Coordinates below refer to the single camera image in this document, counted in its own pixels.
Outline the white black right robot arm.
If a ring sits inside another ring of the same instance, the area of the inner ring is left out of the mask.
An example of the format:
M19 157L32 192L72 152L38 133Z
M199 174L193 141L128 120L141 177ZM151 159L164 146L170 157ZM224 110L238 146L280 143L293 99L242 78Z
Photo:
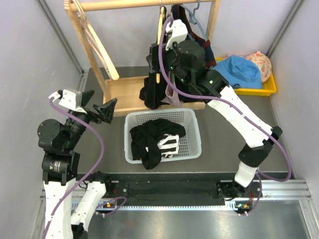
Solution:
M146 60L150 73L161 73L164 79L174 75L179 94L205 102L219 112L244 138L245 145L238 154L238 170L233 181L222 186L227 197L244 197L261 163L282 135L279 126L270 126L259 119L236 95L228 79L205 62L206 52L193 40L171 45L152 44Z

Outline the black white striped tank top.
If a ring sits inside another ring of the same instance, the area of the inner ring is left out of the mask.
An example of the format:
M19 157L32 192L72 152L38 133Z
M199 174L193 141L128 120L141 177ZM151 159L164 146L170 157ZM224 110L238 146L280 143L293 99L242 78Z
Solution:
M153 137L147 138L147 145L145 147L146 154L140 157L140 160L146 157L150 158L149 142L151 143L151 146L154 146L155 139ZM172 158L174 155L177 155L179 151L178 144L179 144L178 134L164 134L163 138L156 143L160 152L159 160L162 160L164 158Z

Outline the yellow metal-hook hanger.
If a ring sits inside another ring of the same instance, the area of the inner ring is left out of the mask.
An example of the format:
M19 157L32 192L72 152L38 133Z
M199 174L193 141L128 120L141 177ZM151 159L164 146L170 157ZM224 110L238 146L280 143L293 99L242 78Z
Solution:
M160 43L160 38L161 38L161 32L162 32L162 28L163 28L163 22L165 21L165 15L166 15L166 9L165 6L161 5L161 1L159 1L160 3L160 13L159 13L159 25L158 25L158 37L157 37L157 44Z

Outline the small black tank top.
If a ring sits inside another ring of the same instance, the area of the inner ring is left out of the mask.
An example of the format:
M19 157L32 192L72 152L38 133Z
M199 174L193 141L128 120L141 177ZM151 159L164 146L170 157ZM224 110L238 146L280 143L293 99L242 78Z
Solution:
M149 142L149 156L143 158L142 165L146 170L154 169L161 162L160 151L156 143L163 138L164 134L178 134L179 139L186 135L185 129L178 123L170 122L166 119L149 120L142 125L133 127L130 130L132 143L131 150L133 160L140 160L146 154L145 147L147 145L147 138L153 137L155 139L154 146Z

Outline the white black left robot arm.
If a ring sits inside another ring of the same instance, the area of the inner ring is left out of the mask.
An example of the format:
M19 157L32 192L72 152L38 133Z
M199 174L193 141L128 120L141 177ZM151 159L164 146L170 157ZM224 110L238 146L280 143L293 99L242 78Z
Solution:
M89 124L111 123L117 99L86 108L94 91L58 90L49 96L50 105L67 116L64 124L55 119L43 121L38 129L38 146L44 150L42 181L45 190L44 239L86 239L88 228L98 204L114 191L110 175L95 169L104 154L101 152L93 167L77 179L80 154L74 148L86 129L91 130L101 146L101 135Z

